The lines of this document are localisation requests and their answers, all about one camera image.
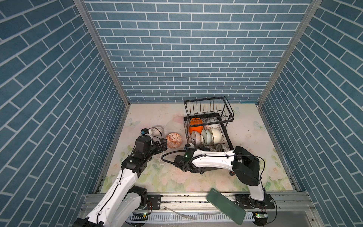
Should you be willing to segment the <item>red rimmed bowl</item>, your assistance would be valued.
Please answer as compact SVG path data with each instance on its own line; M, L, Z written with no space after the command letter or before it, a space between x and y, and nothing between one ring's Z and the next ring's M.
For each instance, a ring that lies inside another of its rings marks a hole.
M167 146L168 148L170 149L176 149L176 148L179 148L182 144L182 137L180 134L178 133L169 133L167 136L166 136L166 139L167 139Z

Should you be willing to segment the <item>orange plastic bowl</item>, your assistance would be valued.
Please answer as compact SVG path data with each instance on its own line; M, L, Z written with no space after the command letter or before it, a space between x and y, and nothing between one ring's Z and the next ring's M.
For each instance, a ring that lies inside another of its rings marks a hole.
M203 126L203 121L200 118L192 118L190 120L190 125L189 125L189 134L192 135L192 133L194 131L198 132L199 134L202 133L202 130L204 129Z

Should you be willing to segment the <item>cream bowl striped outside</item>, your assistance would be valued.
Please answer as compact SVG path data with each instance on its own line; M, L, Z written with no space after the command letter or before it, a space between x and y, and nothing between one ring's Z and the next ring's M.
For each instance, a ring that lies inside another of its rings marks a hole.
M210 131L213 136L213 144L220 144L224 139L222 132L217 128L210 128Z

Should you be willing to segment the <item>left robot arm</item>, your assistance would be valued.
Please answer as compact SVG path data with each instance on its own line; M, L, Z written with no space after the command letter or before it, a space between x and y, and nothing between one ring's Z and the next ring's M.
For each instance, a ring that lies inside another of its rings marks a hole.
M167 139L153 135L141 135L135 141L132 153L122 162L116 180L85 217L77 218L74 227L121 227L129 216L138 209L147 209L142 217L147 218L153 209L147 197L147 189L135 185L146 169L147 163L156 154L168 149Z

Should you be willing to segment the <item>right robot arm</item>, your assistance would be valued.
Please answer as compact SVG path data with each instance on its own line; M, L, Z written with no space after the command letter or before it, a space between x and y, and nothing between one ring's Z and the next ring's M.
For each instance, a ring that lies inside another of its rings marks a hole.
M248 186L252 200L265 199L260 176L260 160L243 147L224 152L189 148L184 155L176 156L173 165L184 172L191 173L226 169L237 176L241 183Z

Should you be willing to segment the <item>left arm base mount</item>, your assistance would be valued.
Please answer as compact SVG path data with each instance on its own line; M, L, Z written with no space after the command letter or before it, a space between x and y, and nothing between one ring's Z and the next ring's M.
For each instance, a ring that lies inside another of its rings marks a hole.
M145 210L147 207L149 210L160 210L161 198L160 194L148 194L146 188L139 186L132 186L129 193L136 193L141 197L141 202L138 207L139 210Z

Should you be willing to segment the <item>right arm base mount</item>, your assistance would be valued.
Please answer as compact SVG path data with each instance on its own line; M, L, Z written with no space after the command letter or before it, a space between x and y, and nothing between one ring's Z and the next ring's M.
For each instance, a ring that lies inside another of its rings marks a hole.
M249 194L236 194L236 204L243 209L273 210L276 208L275 202L270 194L264 194L264 200L258 201L250 197Z

